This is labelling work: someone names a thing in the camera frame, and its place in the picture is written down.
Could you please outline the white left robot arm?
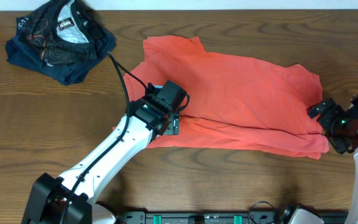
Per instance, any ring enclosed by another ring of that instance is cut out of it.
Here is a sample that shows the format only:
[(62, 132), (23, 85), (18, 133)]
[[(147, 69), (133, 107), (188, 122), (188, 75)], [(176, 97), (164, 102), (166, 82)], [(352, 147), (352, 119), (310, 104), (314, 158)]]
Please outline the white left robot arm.
[(104, 188), (156, 136), (165, 134), (181, 100), (145, 96), (127, 104), (114, 131), (82, 161), (57, 178), (42, 174), (33, 184), (23, 223), (115, 223), (98, 204)]

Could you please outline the orange red t-shirt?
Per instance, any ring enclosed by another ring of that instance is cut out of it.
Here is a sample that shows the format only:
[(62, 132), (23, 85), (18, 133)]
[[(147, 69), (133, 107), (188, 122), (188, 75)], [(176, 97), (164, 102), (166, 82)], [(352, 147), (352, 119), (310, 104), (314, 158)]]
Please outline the orange red t-shirt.
[(322, 100), (319, 76), (301, 65), (282, 67), (252, 57), (207, 52), (198, 37), (149, 37), (144, 61), (124, 75), (129, 98), (144, 84), (172, 81), (190, 96), (177, 135), (150, 146), (261, 150), (319, 159), (329, 150), (307, 114)]

